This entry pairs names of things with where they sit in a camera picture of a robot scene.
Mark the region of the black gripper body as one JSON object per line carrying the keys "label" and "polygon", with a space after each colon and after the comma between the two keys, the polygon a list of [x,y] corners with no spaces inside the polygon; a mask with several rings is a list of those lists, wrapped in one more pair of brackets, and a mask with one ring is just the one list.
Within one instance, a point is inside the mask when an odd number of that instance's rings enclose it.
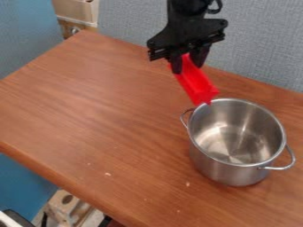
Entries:
{"label": "black gripper body", "polygon": [[189,54],[194,47],[222,41],[228,21],[204,17],[221,9],[221,0],[166,0],[166,24],[146,41],[149,60]]}

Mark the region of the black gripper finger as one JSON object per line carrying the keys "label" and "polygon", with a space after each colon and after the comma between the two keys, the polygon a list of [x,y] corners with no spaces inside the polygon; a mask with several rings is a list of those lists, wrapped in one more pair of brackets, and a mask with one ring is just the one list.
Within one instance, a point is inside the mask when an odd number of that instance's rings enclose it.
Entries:
{"label": "black gripper finger", "polygon": [[170,55],[169,63],[170,63],[172,72],[174,74],[180,74],[182,71],[182,57],[178,54]]}
{"label": "black gripper finger", "polygon": [[194,47],[193,49],[190,49],[189,58],[196,67],[201,67],[204,65],[209,49],[209,45]]}

